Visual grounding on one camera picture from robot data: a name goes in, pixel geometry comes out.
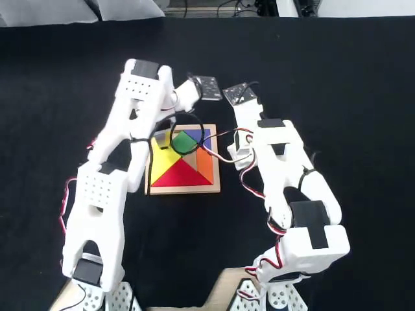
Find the black cloth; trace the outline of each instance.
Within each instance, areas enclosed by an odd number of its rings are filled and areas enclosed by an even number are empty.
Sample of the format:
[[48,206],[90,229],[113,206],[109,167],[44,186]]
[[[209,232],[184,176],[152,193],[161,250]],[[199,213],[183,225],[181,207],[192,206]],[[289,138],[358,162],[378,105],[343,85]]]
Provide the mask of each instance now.
[[[259,81],[268,117],[292,120],[321,151],[316,168],[350,239],[321,281],[299,285],[304,299],[314,310],[404,310],[415,275],[413,38],[413,17],[0,29],[0,308],[46,310],[58,294],[64,181],[104,126],[125,61],[139,58],[171,66],[177,86],[188,71],[221,88]],[[196,113],[220,132],[235,126],[225,100]],[[220,153],[230,141],[219,139]],[[220,164],[220,176],[220,194],[147,198],[141,186],[128,195],[123,266],[143,305],[200,306],[223,268],[272,247],[263,202],[232,165]],[[254,172],[250,183],[261,188]]]

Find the orange triangle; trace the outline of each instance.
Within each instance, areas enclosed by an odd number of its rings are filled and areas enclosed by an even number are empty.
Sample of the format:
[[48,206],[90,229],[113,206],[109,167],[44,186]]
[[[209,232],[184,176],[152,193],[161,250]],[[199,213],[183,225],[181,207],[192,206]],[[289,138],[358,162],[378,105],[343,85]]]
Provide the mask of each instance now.
[[166,173],[157,179],[152,187],[206,186],[211,183],[183,159],[178,160]]
[[208,154],[205,150],[198,148],[197,151],[197,170],[198,172],[205,177],[211,184],[214,184],[213,180],[213,162],[212,156]]

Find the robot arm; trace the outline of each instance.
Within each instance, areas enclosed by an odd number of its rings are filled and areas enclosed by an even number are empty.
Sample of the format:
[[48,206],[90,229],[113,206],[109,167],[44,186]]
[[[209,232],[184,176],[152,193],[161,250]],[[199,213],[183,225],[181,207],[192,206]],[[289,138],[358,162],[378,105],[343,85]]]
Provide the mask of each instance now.
[[[110,292],[124,277],[123,213],[127,192],[140,184],[148,157],[147,143],[131,144],[128,170],[108,157],[124,139],[148,139],[158,121],[175,111],[189,111],[201,97],[200,84],[187,80],[174,89],[170,67],[141,61],[126,62],[112,110],[88,162],[78,168],[75,202],[67,221],[63,274]],[[83,253],[87,241],[96,243],[100,257]]]
[[[246,84],[224,90],[231,103],[238,128],[228,147],[233,160],[253,150],[263,179],[268,225],[277,233],[276,246],[254,260],[249,268],[264,288],[284,282],[298,282],[327,269],[347,254],[350,245],[339,225],[341,209],[323,176],[317,172],[303,149],[303,141],[291,121],[266,119],[262,105],[251,89],[240,98]],[[252,158],[235,163],[236,169],[251,164]],[[295,187],[309,201],[287,203],[283,191]]]

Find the white wall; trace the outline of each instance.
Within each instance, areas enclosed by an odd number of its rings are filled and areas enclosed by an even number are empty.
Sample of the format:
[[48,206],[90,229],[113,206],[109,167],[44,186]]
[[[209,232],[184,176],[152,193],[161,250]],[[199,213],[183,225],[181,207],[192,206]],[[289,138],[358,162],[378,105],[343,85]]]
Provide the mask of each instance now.
[[415,15],[415,0],[321,0],[318,17]]

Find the blue triangle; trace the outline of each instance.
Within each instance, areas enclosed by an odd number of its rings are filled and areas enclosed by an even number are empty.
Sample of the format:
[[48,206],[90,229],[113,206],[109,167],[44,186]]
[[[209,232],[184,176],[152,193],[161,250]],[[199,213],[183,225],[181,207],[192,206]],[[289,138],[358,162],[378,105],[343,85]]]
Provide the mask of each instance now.
[[[192,137],[195,141],[197,141],[197,142],[199,142],[199,140],[200,140],[200,136],[201,136],[201,134],[202,134],[202,131],[201,130],[184,130],[184,132],[188,135],[188,136],[190,136],[190,137]],[[205,138],[207,137],[207,136],[210,136],[210,130],[209,129],[207,129],[207,128],[205,128]],[[208,139],[207,141],[205,141],[205,145],[210,149],[210,150],[212,150],[212,144],[211,144],[211,141],[210,141],[210,139]]]

